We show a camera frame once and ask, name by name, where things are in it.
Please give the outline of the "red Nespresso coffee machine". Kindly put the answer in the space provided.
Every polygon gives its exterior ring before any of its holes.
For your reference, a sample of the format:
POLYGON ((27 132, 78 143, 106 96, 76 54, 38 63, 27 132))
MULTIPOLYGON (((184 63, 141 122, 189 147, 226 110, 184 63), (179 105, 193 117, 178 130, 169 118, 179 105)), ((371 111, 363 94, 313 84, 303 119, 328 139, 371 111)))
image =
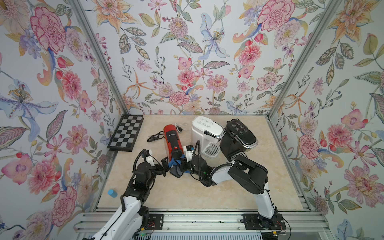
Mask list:
POLYGON ((184 152, 176 126, 166 125, 163 132, 170 162, 172 160, 179 160, 183 156, 184 152))

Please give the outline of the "white coffee machine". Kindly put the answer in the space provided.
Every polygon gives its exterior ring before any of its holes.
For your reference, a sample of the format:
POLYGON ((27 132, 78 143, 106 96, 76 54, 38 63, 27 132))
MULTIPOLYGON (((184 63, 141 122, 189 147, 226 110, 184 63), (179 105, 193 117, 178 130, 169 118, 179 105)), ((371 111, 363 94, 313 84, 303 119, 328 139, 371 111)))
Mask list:
POLYGON ((214 159, 219 155, 219 142, 224 137, 226 130, 215 121, 197 116, 192 121, 192 144, 197 141, 201 144, 201 154, 214 159))

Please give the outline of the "black coffee machine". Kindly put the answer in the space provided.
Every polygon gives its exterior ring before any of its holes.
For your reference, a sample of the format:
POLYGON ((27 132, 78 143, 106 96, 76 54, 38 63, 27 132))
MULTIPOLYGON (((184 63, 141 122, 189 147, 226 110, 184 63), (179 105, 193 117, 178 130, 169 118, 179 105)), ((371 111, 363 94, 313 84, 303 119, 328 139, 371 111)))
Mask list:
POLYGON ((228 162, 234 161, 238 155, 246 157, 246 152, 259 143, 256 136, 239 119, 227 121, 225 131, 220 148, 228 162))

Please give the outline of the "blue microfibre cloth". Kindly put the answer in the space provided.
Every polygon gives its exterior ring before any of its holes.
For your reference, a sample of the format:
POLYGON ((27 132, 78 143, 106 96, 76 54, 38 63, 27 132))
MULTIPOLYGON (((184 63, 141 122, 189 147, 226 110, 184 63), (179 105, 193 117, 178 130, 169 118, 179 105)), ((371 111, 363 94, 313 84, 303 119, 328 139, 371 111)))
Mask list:
POLYGON ((191 171, 187 158, 183 157, 178 160, 172 159, 169 162, 169 172, 176 178, 181 178, 184 173, 190 174, 191 171))

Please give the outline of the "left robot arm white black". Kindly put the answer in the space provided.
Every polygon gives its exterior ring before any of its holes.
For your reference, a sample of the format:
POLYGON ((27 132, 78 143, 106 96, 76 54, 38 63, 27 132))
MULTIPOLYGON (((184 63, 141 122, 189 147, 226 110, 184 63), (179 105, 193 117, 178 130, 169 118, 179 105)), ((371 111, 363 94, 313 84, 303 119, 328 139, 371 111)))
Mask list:
POLYGON ((120 196, 121 206, 90 239, 136 240, 140 232, 158 228, 162 219, 151 219, 149 208, 144 203, 154 186, 156 176, 163 174, 164 168, 160 164, 140 163, 133 171, 126 191, 120 196))

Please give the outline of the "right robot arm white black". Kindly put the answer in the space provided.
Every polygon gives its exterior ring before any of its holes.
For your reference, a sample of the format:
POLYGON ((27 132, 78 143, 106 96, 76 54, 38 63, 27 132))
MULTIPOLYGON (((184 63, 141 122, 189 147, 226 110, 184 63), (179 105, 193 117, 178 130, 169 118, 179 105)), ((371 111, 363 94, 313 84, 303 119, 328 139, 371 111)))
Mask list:
POLYGON ((210 167, 200 156, 186 163, 187 170, 207 188, 234 180, 251 193, 257 203, 256 214, 243 214, 241 222, 247 230, 286 230, 286 222, 273 203, 268 186, 268 170, 262 165, 238 155, 230 163, 210 167))

